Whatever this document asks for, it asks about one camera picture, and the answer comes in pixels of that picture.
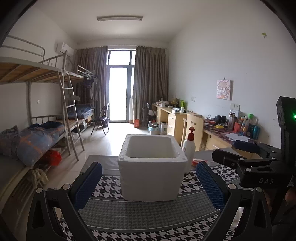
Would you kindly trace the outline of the person's right hand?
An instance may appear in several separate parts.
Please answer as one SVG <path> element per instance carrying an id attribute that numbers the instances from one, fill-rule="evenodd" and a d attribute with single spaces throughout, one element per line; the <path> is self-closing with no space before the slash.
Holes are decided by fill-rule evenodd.
<path id="1" fill-rule="evenodd" d="M 267 202 L 269 212 L 273 210 L 277 212 L 279 209 L 288 209 L 295 206 L 295 188 L 290 186 L 287 188 L 285 194 L 280 193 L 268 193 L 264 191 L 264 195 Z"/>

